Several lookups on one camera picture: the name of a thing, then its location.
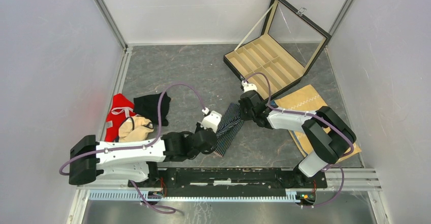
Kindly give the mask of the black underwear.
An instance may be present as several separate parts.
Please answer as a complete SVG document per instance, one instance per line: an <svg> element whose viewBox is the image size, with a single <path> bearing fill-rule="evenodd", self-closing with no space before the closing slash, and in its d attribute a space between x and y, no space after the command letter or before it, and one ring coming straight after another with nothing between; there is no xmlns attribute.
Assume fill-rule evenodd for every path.
<svg viewBox="0 0 431 224"><path fill-rule="evenodd" d="M149 94L141 97L133 98L134 110L133 112L149 119L153 123L158 122L158 102L161 93L159 94ZM167 120L167 115L169 113L171 97L167 94L163 95L161 101L161 122L162 126L168 126L169 121Z"/></svg>

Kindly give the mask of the blue striped boxer shorts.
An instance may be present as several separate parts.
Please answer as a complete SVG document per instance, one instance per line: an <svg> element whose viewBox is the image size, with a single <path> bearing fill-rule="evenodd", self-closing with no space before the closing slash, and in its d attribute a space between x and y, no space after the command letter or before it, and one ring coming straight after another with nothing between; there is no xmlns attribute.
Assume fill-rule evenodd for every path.
<svg viewBox="0 0 431 224"><path fill-rule="evenodd" d="M230 103L226 112L222 116L222 120L217 131L217 144L214 151L217 156L223 157L225 155L243 124L244 120L241 119L240 105Z"/></svg>

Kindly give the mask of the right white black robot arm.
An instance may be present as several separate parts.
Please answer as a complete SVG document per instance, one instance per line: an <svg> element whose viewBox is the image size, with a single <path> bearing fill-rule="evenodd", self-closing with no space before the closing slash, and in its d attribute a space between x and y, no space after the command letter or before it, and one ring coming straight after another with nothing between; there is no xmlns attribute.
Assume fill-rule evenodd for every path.
<svg viewBox="0 0 431 224"><path fill-rule="evenodd" d="M354 150L356 135L328 106L316 111L295 111L274 108L256 90L245 91L239 99L240 117L271 130L289 130L305 134L311 152L295 167L294 182L307 187L314 176Z"/></svg>

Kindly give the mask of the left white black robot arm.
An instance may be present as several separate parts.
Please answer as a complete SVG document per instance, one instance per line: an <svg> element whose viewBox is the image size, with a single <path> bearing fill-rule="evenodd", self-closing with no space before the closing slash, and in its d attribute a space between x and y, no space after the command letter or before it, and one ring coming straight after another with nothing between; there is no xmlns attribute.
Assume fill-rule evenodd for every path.
<svg viewBox="0 0 431 224"><path fill-rule="evenodd" d="M84 136L70 150L69 184L85 185L96 180L131 180L147 187L159 183L157 164L183 162L212 153L217 136L212 129L167 133L157 140L119 143Z"/></svg>

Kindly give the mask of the black compartment box glass lid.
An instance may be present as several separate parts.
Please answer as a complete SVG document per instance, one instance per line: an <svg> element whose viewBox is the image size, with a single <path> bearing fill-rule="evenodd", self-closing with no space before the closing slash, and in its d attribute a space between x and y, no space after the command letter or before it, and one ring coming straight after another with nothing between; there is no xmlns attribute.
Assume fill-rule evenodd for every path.
<svg viewBox="0 0 431 224"><path fill-rule="evenodd" d="M263 99L299 83L332 38L305 12L287 0L270 0L264 15L223 57L239 80L257 86Z"/></svg>

